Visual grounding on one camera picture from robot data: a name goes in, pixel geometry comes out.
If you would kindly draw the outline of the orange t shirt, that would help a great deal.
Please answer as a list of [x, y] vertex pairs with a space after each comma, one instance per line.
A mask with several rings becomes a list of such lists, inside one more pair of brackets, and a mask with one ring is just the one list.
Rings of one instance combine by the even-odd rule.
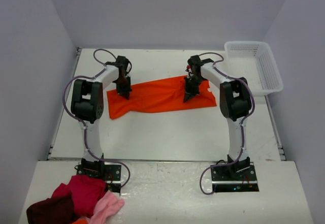
[[216, 107], [217, 102], [209, 90], [209, 82], [199, 86], [200, 94], [184, 102], [185, 76], [177, 76], [143, 82], [131, 86], [129, 99], [117, 94], [115, 90], [107, 91], [108, 111], [111, 119], [118, 119], [126, 113], [162, 113]]

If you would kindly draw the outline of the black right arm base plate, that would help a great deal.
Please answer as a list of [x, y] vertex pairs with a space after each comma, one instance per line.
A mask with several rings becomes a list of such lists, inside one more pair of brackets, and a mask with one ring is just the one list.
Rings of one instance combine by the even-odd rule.
[[249, 157], [231, 166], [222, 166], [225, 164], [224, 160], [220, 160], [217, 162], [218, 167], [211, 168], [213, 193], [259, 191], [255, 167]]

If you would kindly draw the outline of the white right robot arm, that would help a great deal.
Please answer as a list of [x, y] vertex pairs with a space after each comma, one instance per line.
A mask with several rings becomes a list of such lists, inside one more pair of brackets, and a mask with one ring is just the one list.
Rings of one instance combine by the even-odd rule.
[[186, 103], [199, 95], [199, 86], [204, 81], [211, 82], [219, 89], [219, 108], [227, 120], [230, 147], [227, 162], [218, 167], [216, 171], [219, 174], [227, 174], [230, 179], [237, 180], [250, 166], [250, 158], [246, 149], [246, 123], [255, 109], [255, 104], [244, 77], [235, 78], [227, 75], [215, 65], [216, 62], [212, 59], [202, 60], [199, 55], [189, 58], [183, 101]]

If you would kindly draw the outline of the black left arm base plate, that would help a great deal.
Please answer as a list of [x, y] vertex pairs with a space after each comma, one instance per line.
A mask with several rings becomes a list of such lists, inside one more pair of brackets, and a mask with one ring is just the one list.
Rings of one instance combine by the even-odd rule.
[[107, 165], [102, 161], [91, 162], [82, 159], [81, 163], [75, 166], [75, 170], [77, 175], [86, 175], [105, 181], [105, 191], [121, 193], [121, 165]]

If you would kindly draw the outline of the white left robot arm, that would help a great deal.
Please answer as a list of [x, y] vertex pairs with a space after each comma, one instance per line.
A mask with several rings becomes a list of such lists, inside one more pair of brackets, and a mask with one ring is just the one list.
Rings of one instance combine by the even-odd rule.
[[99, 121], [104, 112], [104, 88], [114, 83], [117, 95], [129, 99], [131, 62], [118, 56], [114, 62], [104, 63], [104, 68], [93, 77], [78, 76], [73, 84], [71, 115], [78, 120], [83, 132], [84, 155], [79, 167], [81, 173], [99, 180], [106, 168], [100, 145]]

